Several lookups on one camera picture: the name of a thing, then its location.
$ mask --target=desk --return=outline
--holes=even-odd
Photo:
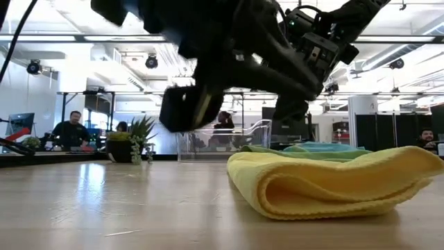
[[[439,250],[444,176],[380,217],[277,222],[255,212],[225,164],[108,161],[0,169],[2,250]]]

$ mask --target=green towel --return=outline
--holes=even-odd
[[[266,149],[256,146],[243,146],[240,152],[255,152],[255,153],[274,153],[279,156],[298,158],[298,159],[311,159],[311,160],[327,160],[338,163],[346,163],[359,156],[367,153],[372,153],[367,150],[356,151],[344,151],[344,152],[308,152],[307,150],[293,146],[293,152],[276,151],[272,149]]]

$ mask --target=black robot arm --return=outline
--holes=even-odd
[[[301,6],[282,24],[279,5],[267,0],[92,0],[92,9],[116,25],[131,12],[197,59],[195,86],[167,89],[160,112],[167,129],[183,132],[212,122],[233,87],[276,93],[275,118],[302,118],[337,63],[359,53],[350,43],[389,1],[350,0],[314,19]]]

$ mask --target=ceiling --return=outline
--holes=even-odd
[[[280,0],[282,8],[293,9],[298,0]],[[339,8],[344,0],[302,0],[304,5],[312,5],[324,11]],[[405,0],[407,7],[400,10],[402,1],[392,0],[374,18],[364,31],[364,35],[424,35],[431,26],[444,24],[444,0]],[[12,0],[10,11],[2,33],[13,33],[22,13],[27,8],[28,1]],[[147,34],[143,24],[133,15],[128,15],[122,27],[116,27],[106,22],[89,8],[89,0],[40,0],[28,18],[22,34],[95,34],[95,35],[141,35]],[[339,65],[333,73],[330,82],[339,84],[339,92],[389,92],[399,87],[401,92],[440,92],[444,90],[444,46],[425,45],[405,53],[406,48],[393,44],[356,44],[360,54],[351,65]],[[189,85],[195,61],[185,60],[177,54],[177,48],[171,43],[149,44],[96,44],[95,51],[108,55],[108,61],[97,56],[90,62],[89,84],[103,85],[109,90],[138,91],[134,84],[128,82],[128,77],[142,84],[144,91],[163,92],[172,85]],[[21,44],[19,51],[69,51],[69,45],[61,44]],[[405,61],[403,69],[392,70],[385,65],[365,72],[366,67],[378,62],[391,59],[387,56],[398,50]],[[149,54],[157,55],[159,66],[147,69],[145,66]],[[59,68],[59,59],[43,60],[48,67]],[[310,105],[312,110],[323,110],[329,106],[331,110],[339,110],[347,104],[349,95],[334,95],[320,97]],[[417,96],[380,97],[380,105],[388,110],[392,106],[417,107]],[[244,109],[258,111],[262,106],[274,106],[275,97],[271,95],[248,95],[244,101]],[[420,106],[434,105],[420,100]],[[152,95],[120,95],[121,101],[152,101]],[[224,108],[238,110],[241,108],[235,97],[227,97]]]

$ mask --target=pillar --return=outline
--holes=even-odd
[[[58,92],[83,92],[86,90],[87,78],[90,74],[91,62],[91,44],[73,44],[69,51],[66,51],[66,57],[62,68],[58,74]],[[73,97],[72,94],[67,96],[67,101]],[[62,121],[62,104],[63,95],[59,94],[55,101],[54,125]],[[65,107],[64,120],[69,119],[69,114],[72,111],[79,111],[82,113],[83,123],[83,108],[85,107],[85,96],[78,94]]]
[[[356,115],[374,115],[378,111],[377,96],[354,96],[348,98],[348,128],[350,146],[357,147]]]

